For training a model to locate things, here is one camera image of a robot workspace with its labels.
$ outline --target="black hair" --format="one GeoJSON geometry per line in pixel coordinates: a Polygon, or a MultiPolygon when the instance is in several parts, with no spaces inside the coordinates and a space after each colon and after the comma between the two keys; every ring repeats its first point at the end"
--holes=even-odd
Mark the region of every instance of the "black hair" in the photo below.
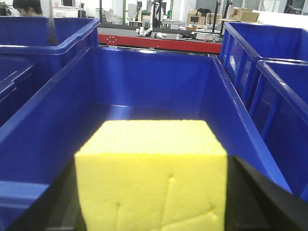
{"type": "Polygon", "coordinates": [[[22,8],[27,13],[29,12],[29,7],[32,7],[35,13],[43,14],[40,0],[13,0],[13,7],[15,9],[22,8]]]}

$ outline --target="blue crate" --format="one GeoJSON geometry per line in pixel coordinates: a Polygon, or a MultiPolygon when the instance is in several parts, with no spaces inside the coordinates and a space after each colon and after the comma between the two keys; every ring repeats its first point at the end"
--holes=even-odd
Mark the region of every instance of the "blue crate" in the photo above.
{"type": "Polygon", "coordinates": [[[225,23],[220,60],[249,109],[260,71],[258,60],[308,63],[308,31],[245,23],[225,23]]]}
{"type": "Polygon", "coordinates": [[[0,127],[35,93],[35,66],[23,58],[0,55],[0,127]]]}
{"type": "Polygon", "coordinates": [[[0,128],[0,180],[51,184],[112,119],[205,120],[230,155],[290,191],[217,58],[102,47],[81,51],[0,128]]]}
{"type": "Polygon", "coordinates": [[[250,116],[293,194],[308,201],[308,64],[259,61],[250,116]]]}
{"type": "Polygon", "coordinates": [[[0,54],[24,57],[37,66],[38,90],[82,48],[98,46],[99,19],[55,18],[59,45],[47,42],[48,18],[0,17],[0,54]]]}

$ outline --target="yellow foam block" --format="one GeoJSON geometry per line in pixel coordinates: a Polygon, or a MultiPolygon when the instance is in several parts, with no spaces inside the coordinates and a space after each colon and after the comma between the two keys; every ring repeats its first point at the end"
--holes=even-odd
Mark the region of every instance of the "yellow foam block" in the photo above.
{"type": "Polygon", "coordinates": [[[88,231],[224,230],[227,154],[204,121],[107,121],[75,161],[88,231]]]}

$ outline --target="green post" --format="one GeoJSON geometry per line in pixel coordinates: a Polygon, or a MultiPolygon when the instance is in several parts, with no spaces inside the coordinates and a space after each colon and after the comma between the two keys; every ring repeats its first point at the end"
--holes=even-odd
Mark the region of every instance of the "green post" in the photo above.
{"type": "Polygon", "coordinates": [[[171,6],[170,6],[170,8],[171,8],[170,19],[172,19],[172,12],[173,12],[173,0],[171,0],[171,6]]]}
{"type": "Polygon", "coordinates": [[[123,25],[125,25],[126,0],[123,0],[123,25]]]}

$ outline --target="shopping cart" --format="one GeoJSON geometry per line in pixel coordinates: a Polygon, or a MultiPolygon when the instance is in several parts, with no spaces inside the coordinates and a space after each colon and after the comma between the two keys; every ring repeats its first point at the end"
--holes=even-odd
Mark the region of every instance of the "shopping cart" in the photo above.
{"type": "MultiPolygon", "coordinates": [[[[97,15],[100,15],[100,10],[96,9],[97,15]]],[[[111,11],[105,11],[102,9],[102,23],[108,24],[115,24],[115,25],[122,25],[123,24],[123,17],[115,15],[111,11]]]]}

